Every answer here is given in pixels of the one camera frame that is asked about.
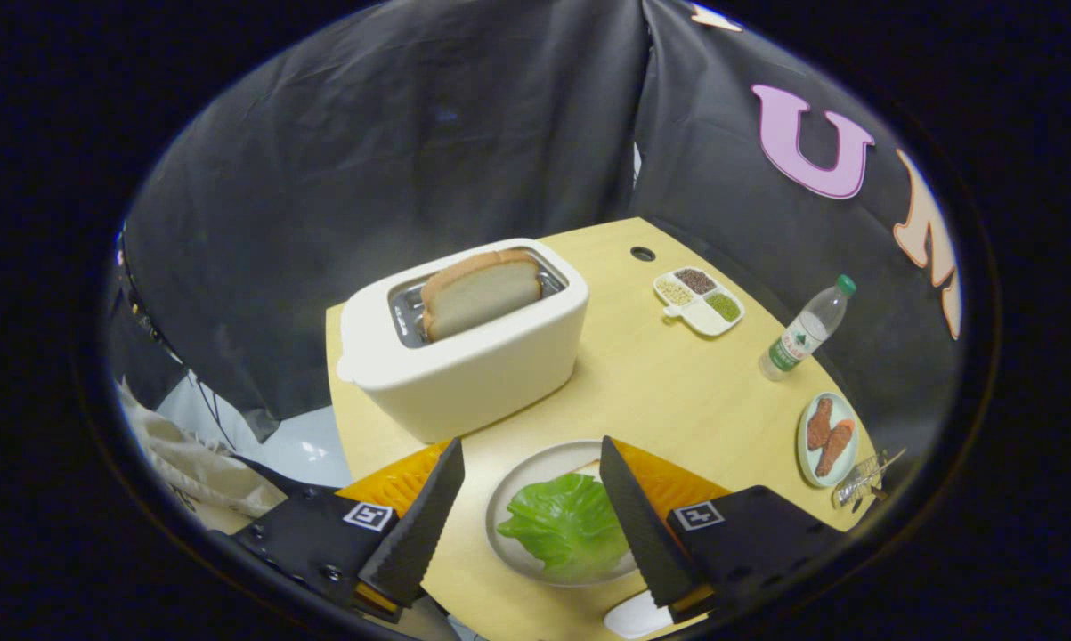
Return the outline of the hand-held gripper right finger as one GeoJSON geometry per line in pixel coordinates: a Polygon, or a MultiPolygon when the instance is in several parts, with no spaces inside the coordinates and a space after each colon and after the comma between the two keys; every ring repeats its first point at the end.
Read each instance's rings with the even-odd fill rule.
{"type": "Polygon", "coordinates": [[[646,587],[677,623],[767,601],[846,538],[763,484],[730,491],[612,437],[599,472],[646,587]]]}

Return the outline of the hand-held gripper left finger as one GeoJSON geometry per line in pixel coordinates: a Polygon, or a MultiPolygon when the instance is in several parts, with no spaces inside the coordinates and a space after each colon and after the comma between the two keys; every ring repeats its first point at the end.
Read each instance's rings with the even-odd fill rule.
{"type": "Polygon", "coordinates": [[[325,602],[397,623],[424,592],[464,480],[455,437],[340,490],[299,484],[230,543],[325,602]]]}

